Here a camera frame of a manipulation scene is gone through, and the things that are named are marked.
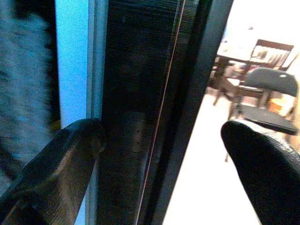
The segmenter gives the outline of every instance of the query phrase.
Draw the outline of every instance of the chair seat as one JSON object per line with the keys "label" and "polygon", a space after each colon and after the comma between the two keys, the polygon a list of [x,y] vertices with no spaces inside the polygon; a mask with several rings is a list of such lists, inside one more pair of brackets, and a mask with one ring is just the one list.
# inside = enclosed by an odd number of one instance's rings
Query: chair seat
{"label": "chair seat", "polygon": [[272,129],[289,135],[296,135],[298,129],[289,120],[277,113],[248,105],[240,105],[239,111],[245,120],[252,121],[264,128]]}

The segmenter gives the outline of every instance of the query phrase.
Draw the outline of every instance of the chair back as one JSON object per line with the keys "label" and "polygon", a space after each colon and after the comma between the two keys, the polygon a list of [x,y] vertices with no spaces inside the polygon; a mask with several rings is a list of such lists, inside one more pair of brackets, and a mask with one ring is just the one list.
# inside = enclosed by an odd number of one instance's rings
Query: chair back
{"label": "chair back", "polygon": [[284,71],[259,67],[247,73],[244,86],[278,91],[296,97],[298,85],[295,77]]}
{"label": "chair back", "polygon": [[250,63],[268,68],[280,68],[293,48],[293,45],[259,39],[249,61]]}

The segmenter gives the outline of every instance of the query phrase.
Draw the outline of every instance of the white floor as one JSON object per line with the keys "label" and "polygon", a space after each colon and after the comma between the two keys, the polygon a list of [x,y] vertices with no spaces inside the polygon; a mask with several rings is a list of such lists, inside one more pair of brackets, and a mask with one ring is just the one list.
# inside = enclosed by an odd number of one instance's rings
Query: white floor
{"label": "white floor", "polygon": [[187,148],[164,225],[259,225],[231,159],[220,129],[229,101],[206,94]]}

